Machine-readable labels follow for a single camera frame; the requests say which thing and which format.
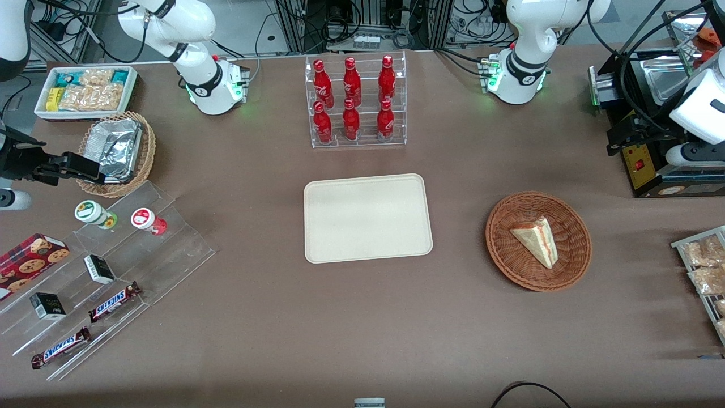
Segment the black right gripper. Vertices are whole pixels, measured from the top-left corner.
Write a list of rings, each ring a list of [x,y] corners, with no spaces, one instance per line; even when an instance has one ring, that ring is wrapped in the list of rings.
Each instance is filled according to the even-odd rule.
[[[60,179],[75,178],[93,184],[105,184],[100,164],[73,152],[63,152],[61,158],[50,158],[42,142],[13,127],[2,128],[1,176],[8,180],[36,181],[58,186]]]

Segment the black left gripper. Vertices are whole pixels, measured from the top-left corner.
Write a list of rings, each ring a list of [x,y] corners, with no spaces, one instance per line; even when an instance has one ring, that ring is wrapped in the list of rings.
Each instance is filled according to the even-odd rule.
[[[646,119],[645,114],[631,109],[621,119],[621,128],[612,127],[607,131],[607,155],[614,156],[625,147],[640,147],[653,142],[682,142],[683,129],[669,114],[672,108],[661,108]]]

